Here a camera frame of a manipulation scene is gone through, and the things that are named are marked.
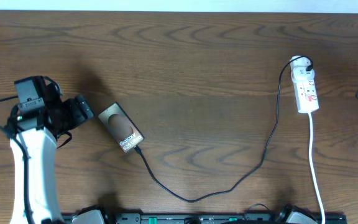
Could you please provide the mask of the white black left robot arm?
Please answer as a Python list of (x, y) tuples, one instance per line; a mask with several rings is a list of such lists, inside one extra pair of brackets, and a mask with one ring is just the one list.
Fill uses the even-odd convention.
[(14, 155), (11, 223), (63, 223), (55, 180), (58, 139), (94, 113), (83, 95), (63, 101), (59, 85), (49, 77), (24, 78), (14, 86), (19, 103), (5, 127)]

